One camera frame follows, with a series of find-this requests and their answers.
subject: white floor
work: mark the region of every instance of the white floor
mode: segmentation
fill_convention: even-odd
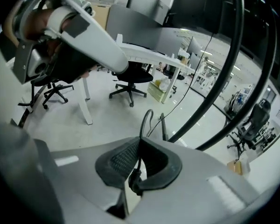
[[[156,78],[164,75],[156,72]],[[63,104],[62,99],[54,95],[48,102],[48,110],[44,110],[41,104],[34,107],[34,111],[26,120],[24,128],[34,138],[47,142],[51,151],[91,147],[105,144],[125,137],[139,135],[140,125],[144,114],[148,109],[153,109],[154,118],[152,127],[159,120],[163,112],[168,114],[174,106],[182,99],[188,85],[185,80],[177,80],[178,87],[176,94],[166,104],[157,102],[149,93],[147,98],[143,95],[133,93],[134,107],[129,106],[127,92],[114,95],[109,99],[109,93],[115,91],[115,76],[107,73],[106,70],[92,71],[88,78],[88,86],[91,99],[87,106],[91,113],[93,124],[87,125],[82,112],[75,99],[75,93],[71,89],[62,91],[69,102]],[[136,84],[137,89],[147,91],[148,83]],[[195,112],[202,103],[203,98],[189,90],[184,100],[165,119],[168,135],[171,137]],[[196,148],[203,144],[214,134],[222,129],[225,123],[225,116],[214,106],[189,130],[177,144],[189,148]],[[149,123],[146,123],[145,133],[149,130]],[[161,139],[161,123],[152,133],[151,137]],[[206,152],[226,164],[234,160],[235,156],[226,148],[231,144],[230,138],[225,138]]]

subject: window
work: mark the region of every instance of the window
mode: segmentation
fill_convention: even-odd
[[[270,86],[268,86],[262,98],[266,99],[271,104],[274,101],[275,97],[276,93],[272,90]]]

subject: thin black wire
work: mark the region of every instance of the thin black wire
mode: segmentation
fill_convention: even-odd
[[[145,127],[146,120],[148,118],[149,113],[151,113],[151,116],[150,116],[150,120],[149,120],[149,127],[150,127],[150,129],[149,129],[148,133],[151,131],[151,120],[153,119],[154,111],[152,109],[149,109],[146,112],[146,114],[144,115],[144,118],[143,118],[142,123],[141,123],[140,134],[139,134],[140,138],[143,137],[144,127]],[[141,156],[139,155],[138,166],[137,166],[137,170],[138,171],[140,170],[140,167],[141,167]]]
[[[202,59],[202,57],[203,57],[203,55],[204,55],[204,53],[205,53],[205,51],[206,51],[206,49],[207,49],[209,43],[207,43],[207,45],[206,45],[206,47],[205,47],[205,49],[204,49],[204,52],[202,53],[202,55],[201,55],[201,57],[200,57],[199,63],[198,63],[198,65],[197,65],[197,67],[196,67],[196,69],[195,69],[195,72],[194,72],[193,79],[191,80],[191,83],[190,83],[190,85],[189,85],[189,87],[188,87],[186,93],[184,94],[184,96],[183,96],[183,98],[181,99],[181,101],[178,102],[178,104],[172,109],[172,111],[173,111],[173,110],[182,102],[182,100],[186,97],[186,95],[187,95],[187,93],[188,93],[188,91],[189,91],[189,89],[190,89],[190,87],[191,87],[191,85],[192,85],[192,82],[193,82],[193,80],[194,80],[194,78],[195,78],[195,74],[196,74],[197,69],[198,69],[198,67],[199,67],[199,65],[200,65],[201,59]],[[154,126],[154,128],[153,128],[152,131],[150,132],[150,134],[147,134],[148,137],[152,134],[152,132],[153,132],[154,129],[158,126],[158,124],[159,124],[162,120],[164,120],[168,115],[166,115],[164,118],[162,118],[162,119],[159,120],[159,122]]]

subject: chair seat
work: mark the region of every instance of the chair seat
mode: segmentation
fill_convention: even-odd
[[[128,83],[146,83],[154,78],[142,68],[129,67],[123,74],[117,75],[118,80]]]

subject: white desk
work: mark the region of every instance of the white desk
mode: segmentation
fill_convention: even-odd
[[[120,34],[117,36],[116,43],[124,51],[129,61],[141,62],[141,63],[147,63],[153,65],[152,76],[154,76],[155,70],[160,62],[176,67],[170,85],[168,86],[164,98],[162,100],[163,104],[166,103],[166,101],[169,99],[170,91],[172,90],[172,87],[175,84],[179,72],[180,71],[184,71],[188,73],[195,72],[194,69],[187,67],[186,65],[181,63],[180,60],[176,58],[165,56],[161,53],[146,49],[144,47],[123,43],[122,35]]]

